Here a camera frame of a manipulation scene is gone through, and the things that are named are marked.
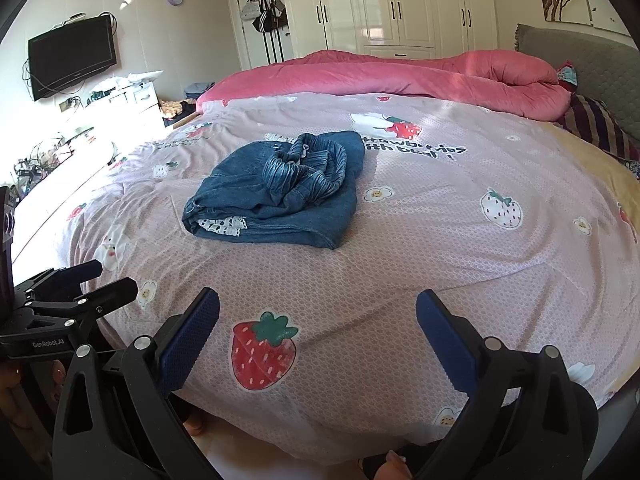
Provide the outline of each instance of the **folded denim garment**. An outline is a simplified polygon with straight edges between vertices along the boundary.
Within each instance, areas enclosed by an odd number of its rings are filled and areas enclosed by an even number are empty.
[[[182,222],[201,238],[335,249],[356,209],[363,161],[356,132],[252,142],[213,169]]]

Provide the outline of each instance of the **strawberry print bed sheet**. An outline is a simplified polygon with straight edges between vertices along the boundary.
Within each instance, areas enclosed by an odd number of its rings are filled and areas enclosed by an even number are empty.
[[[137,300],[102,325],[113,344],[152,335],[203,286],[218,292],[220,321],[179,393],[189,402],[321,463],[441,438],[466,398],[415,320],[427,288],[510,348],[558,346],[598,405],[638,354],[638,236],[624,205],[539,123],[387,94],[204,112],[115,164],[58,240],[67,265],[102,261],[91,288],[138,282]],[[185,202],[239,146],[341,130],[358,132],[366,155],[337,250],[185,231]]]

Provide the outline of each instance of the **white bag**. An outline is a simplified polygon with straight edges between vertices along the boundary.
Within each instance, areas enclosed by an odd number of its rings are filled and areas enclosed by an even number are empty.
[[[261,13],[260,4],[249,0],[240,11],[240,19],[244,22],[252,22],[256,18],[260,18]]]

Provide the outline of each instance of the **wall-mounted television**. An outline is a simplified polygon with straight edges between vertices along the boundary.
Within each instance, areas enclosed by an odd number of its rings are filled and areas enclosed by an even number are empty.
[[[116,63],[111,15],[50,30],[29,40],[33,100],[57,94]]]

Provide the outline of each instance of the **pink comforter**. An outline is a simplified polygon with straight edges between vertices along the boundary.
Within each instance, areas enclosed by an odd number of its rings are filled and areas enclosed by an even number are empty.
[[[558,119],[570,98],[549,63],[510,50],[473,50],[428,60],[321,50],[233,74],[198,99],[198,111],[208,101],[299,92],[432,96],[539,121]]]

